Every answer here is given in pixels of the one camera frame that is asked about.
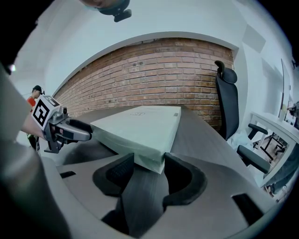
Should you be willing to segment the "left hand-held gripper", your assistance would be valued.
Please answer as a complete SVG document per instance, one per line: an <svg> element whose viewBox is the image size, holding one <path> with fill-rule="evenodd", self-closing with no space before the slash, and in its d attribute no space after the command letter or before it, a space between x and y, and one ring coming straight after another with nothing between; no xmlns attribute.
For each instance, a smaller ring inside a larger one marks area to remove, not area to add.
<svg viewBox="0 0 299 239"><path fill-rule="evenodd" d="M59 153L60 149L71 141L88 141L92 137L92 127L77 119L68 117L67 108L51 96L41 95L32 109L31 118L36 130L31 133L36 138L36 150L39 150L39 137L47 143L47 153Z"/></svg>

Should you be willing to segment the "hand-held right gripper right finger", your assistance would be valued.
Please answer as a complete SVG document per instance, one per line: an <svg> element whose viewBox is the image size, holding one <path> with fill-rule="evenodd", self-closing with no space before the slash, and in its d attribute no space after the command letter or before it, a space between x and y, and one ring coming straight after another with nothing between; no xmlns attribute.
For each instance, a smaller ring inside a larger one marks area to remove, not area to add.
<svg viewBox="0 0 299 239"><path fill-rule="evenodd" d="M233 169L192 157L165 155L170 192L165 216L186 227L248 227L275 202Z"/></svg>

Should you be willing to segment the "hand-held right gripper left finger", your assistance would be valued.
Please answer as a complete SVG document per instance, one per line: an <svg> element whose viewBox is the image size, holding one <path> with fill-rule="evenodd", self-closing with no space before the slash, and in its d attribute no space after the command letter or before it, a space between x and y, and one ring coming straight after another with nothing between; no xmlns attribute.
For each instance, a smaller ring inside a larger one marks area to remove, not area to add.
<svg viewBox="0 0 299 239"><path fill-rule="evenodd" d="M115 155L95 161L58 166L73 196L96 218L116 208L134 172L134 154Z"/></svg>

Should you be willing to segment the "pale green box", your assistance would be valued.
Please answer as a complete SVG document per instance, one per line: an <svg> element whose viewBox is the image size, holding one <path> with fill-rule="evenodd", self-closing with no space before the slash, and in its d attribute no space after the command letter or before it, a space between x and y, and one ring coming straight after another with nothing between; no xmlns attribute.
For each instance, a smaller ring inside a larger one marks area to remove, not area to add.
<svg viewBox="0 0 299 239"><path fill-rule="evenodd" d="M93 138L118 154L134 154L134 162L161 174L170 152L181 107L149 105L132 108L91 122Z"/></svg>

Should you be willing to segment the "person's left forearm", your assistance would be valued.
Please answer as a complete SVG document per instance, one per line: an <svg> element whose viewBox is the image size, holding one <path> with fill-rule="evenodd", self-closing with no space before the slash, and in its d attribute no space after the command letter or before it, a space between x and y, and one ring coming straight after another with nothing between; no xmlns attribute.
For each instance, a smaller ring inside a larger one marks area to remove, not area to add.
<svg viewBox="0 0 299 239"><path fill-rule="evenodd" d="M41 128L33 120L31 113L27 115L21 127L21 131L45 139Z"/></svg>

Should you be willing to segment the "white side desk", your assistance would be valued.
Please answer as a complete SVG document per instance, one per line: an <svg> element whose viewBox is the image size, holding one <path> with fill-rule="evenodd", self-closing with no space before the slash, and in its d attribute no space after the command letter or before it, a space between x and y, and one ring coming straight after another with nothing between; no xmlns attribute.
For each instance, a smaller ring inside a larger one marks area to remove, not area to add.
<svg viewBox="0 0 299 239"><path fill-rule="evenodd" d="M273 169L264 177L263 181L259 183L259 186L263 187L282 168L296 144L299 144L299 130L296 129L294 126L288 124L284 120L280 121L277 116L270 113L251 112L251 115L251 124L262 124L266 127L266 129L269 129L270 131L276 133L287 143L287 148L285 152L282 154L280 160L273 167Z"/></svg>

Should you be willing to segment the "black high-back office chair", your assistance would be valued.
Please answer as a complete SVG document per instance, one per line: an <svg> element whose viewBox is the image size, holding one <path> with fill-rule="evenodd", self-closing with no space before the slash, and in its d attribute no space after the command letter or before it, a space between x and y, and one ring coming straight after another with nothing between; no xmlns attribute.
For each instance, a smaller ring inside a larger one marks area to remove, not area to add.
<svg viewBox="0 0 299 239"><path fill-rule="evenodd" d="M215 83L221 111L221 128L219 134L227 141L228 138L238 131L240 123L238 90L235 85L237 74L233 69L227 68L220 60L216 60L214 63L218 67ZM251 129L251 132L247 135L251 141L258 132L265 135L268 134L267 130L257 125L250 123L248 127ZM252 165L265 174L269 172L271 168L270 163L256 153L242 145L238 146L236 152L246 166Z"/></svg>

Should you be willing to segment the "black framed board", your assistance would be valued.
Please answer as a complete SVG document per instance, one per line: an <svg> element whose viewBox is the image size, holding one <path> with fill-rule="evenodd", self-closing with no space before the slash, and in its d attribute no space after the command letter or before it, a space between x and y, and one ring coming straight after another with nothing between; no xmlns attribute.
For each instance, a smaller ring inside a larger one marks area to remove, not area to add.
<svg viewBox="0 0 299 239"><path fill-rule="evenodd" d="M286 118L287 108L289 105L289 96L290 96L290 77L286 69L285 63L281 60L282 71L283 71L283 92L282 92L282 101L279 112L279 120L283 121Z"/></svg>

